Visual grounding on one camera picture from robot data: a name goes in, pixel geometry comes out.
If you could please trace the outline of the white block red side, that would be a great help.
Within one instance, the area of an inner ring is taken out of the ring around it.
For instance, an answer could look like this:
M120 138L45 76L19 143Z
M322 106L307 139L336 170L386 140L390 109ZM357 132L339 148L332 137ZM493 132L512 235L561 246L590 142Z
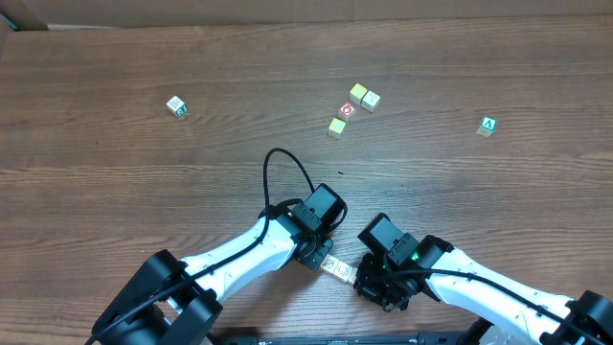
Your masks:
M324 260L321 262L320 268L323 271L327 272L328 274L334 274L334 271L336 267L338 266L338 264L339 264L338 259L331 256L330 254L327 254Z

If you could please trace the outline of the white block green edge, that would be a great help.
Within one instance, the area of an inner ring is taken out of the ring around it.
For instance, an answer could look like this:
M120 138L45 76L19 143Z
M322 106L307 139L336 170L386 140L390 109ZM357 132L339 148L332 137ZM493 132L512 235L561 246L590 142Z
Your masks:
M343 283L349 284L348 278L353 268L353 266L350 266L344 262L339 262L333 275Z

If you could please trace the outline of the white wooden number block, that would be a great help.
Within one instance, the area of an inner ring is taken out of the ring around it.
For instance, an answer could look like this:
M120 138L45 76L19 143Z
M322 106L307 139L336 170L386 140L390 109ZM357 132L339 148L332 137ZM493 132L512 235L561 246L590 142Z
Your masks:
M356 268L353 268L353 269L352 269L352 272L351 272L351 274L350 274L350 276L349 276L349 278L348 278L348 282L349 282L350 284L352 284L352 285L354 284L355 279L356 279L356 275L357 275L357 269L356 269Z

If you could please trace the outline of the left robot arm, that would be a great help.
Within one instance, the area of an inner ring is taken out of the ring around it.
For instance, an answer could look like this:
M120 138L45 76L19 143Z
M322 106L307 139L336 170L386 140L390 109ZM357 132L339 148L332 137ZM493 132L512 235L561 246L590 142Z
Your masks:
M151 255L101 314L91 339L101 344L200 344L223 302L256 278L297 261L317 270L331 250L328 234L347 213L320 184L305 200L265 208L247 232L206 253Z

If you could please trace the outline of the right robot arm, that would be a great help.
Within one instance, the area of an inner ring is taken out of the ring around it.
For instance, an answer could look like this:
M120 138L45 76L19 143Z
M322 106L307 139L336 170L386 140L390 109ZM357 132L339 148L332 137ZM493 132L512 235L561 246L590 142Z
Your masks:
M353 284L386 312L404 311L420 293L479 319L464 344L609 344L612 303L586 290L580 298L522 285L441 238L417 240L378 214L358 238L368 247Z

